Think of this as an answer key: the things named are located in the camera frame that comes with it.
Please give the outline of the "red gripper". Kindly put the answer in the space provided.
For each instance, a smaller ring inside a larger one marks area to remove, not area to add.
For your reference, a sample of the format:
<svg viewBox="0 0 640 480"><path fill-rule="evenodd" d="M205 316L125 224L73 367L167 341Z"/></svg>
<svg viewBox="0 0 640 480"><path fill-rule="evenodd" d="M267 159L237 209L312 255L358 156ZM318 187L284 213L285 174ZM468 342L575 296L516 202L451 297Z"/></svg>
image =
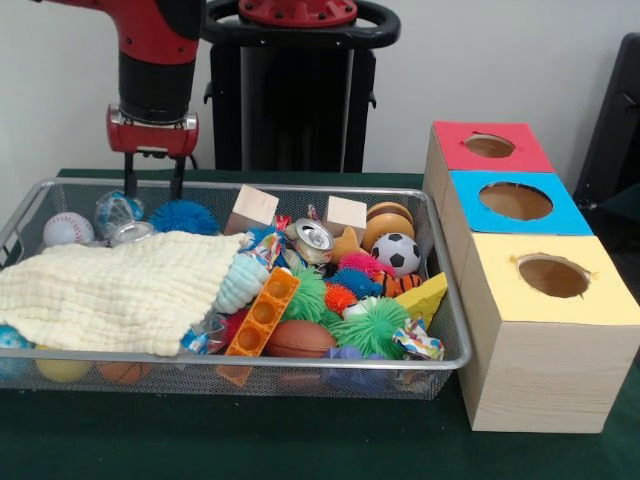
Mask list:
<svg viewBox="0 0 640 480"><path fill-rule="evenodd" d="M112 151L124 153L124 193L135 198L137 175L134 154L190 155L199 135L199 120L195 112L187 112L179 121L168 124L144 123L127 116L117 104L110 104L106 113L108 143ZM170 181L170 199L180 200L186 157L174 158Z"/></svg>

